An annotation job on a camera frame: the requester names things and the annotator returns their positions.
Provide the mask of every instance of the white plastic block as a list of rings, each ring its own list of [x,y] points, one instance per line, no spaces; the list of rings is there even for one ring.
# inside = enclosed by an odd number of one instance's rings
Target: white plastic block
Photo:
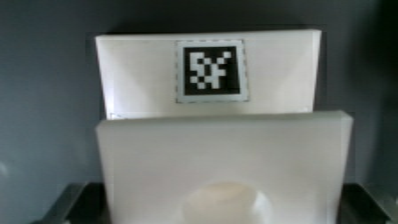
[[[342,112],[102,121],[113,224],[333,224]]]
[[[99,36],[106,118],[310,112],[319,34],[317,30],[292,30]],[[188,83],[196,88],[188,92],[182,52],[193,46],[198,53],[212,47],[204,57],[214,60],[205,66],[214,66],[205,71],[212,81]],[[216,65],[216,47],[227,48],[225,65]],[[225,88],[232,66],[237,87]]]

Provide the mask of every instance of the white foam block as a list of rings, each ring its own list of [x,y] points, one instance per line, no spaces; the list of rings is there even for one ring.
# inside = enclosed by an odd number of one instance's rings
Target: white foam block
[[[209,224],[186,219],[243,216],[253,201],[260,224],[335,223],[349,128],[342,112],[102,121],[113,223]]]
[[[106,118],[312,111],[319,34],[317,30],[292,30],[95,37]],[[182,88],[179,46],[191,46],[189,42],[241,43],[237,61],[227,62],[237,65],[239,93],[177,97]],[[218,76],[207,78],[212,89],[225,71],[218,69]],[[196,83],[196,88],[204,89],[204,84]]]

